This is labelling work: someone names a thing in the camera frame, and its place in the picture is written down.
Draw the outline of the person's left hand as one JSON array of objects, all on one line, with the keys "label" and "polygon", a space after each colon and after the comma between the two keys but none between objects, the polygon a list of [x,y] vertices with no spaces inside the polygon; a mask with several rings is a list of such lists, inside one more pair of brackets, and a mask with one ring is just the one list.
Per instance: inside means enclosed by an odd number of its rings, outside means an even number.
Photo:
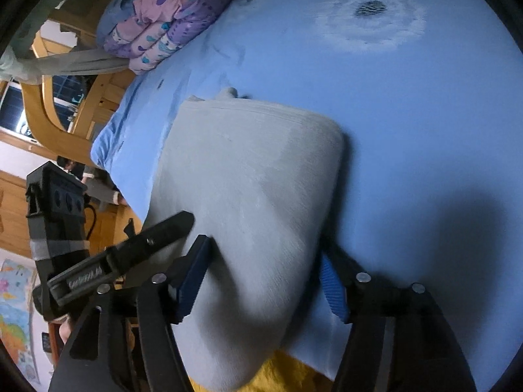
[{"label": "person's left hand", "polygon": [[75,322],[70,318],[65,319],[59,327],[59,336],[63,343],[66,343],[75,329]]}]

